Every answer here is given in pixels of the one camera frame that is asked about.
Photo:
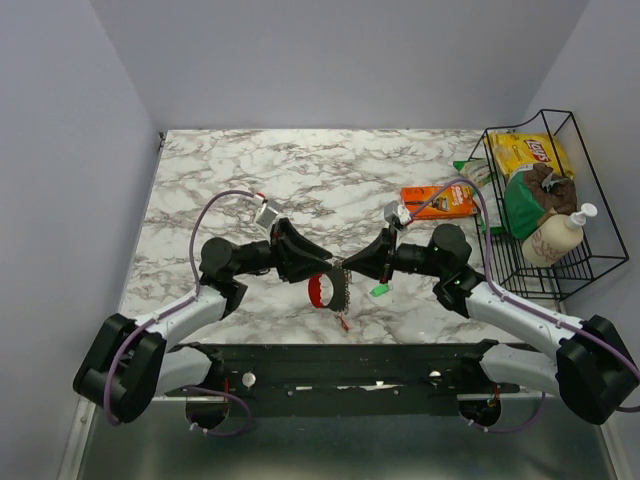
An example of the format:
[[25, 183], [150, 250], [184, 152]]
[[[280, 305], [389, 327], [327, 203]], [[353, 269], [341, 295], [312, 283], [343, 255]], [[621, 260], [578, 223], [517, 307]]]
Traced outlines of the green key tag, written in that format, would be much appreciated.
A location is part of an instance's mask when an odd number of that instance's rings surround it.
[[372, 297], [380, 297], [380, 296], [388, 293], [389, 291], [390, 291], [390, 285], [389, 284], [379, 284], [379, 285], [375, 286], [370, 291], [370, 295]]

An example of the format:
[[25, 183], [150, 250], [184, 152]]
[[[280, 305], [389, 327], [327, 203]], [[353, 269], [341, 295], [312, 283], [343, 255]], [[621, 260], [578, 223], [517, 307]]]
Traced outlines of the red handled steel key organizer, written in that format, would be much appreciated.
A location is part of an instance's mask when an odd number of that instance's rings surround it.
[[350, 331], [346, 320], [350, 307], [350, 283], [350, 273], [335, 264], [328, 272], [312, 276], [307, 284], [311, 305], [318, 310], [330, 310], [345, 332]]

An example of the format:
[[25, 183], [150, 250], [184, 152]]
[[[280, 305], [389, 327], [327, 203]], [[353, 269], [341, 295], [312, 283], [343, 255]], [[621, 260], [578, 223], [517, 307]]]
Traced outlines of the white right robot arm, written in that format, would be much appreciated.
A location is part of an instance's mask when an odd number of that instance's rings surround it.
[[472, 252], [456, 225], [435, 228], [425, 246], [396, 242], [395, 231], [378, 237], [342, 265], [381, 283], [394, 272], [437, 278], [433, 292], [447, 310], [485, 322], [527, 344], [502, 344], [464, 362], [460, 379], [480, 392], [495, 383], [529, 387], [560, 398], [579, 418], [595, 425], [615, 412], [639, 386], [639, 369], [608, 319], [568, 316], [524, 300], [496, 285], [468, 263]]

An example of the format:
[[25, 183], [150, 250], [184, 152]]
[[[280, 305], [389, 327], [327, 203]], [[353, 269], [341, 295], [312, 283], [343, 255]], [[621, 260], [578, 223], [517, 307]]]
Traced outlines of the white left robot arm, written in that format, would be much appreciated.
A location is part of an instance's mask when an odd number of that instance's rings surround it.
[[274, 269], [282, 281], [294, 284], [328, 272], [331, 258], [287, 218], [278, 220], [262, 241], [237, 245], [220, 237], [207, 240], [193, 292], [137, 319], [109, 316], [75, 374], [73, 390], [101, 407], [109, 420], [132, 422], [156, 395], [169, 351], [239, 307], [247, 287], [237, 276]]

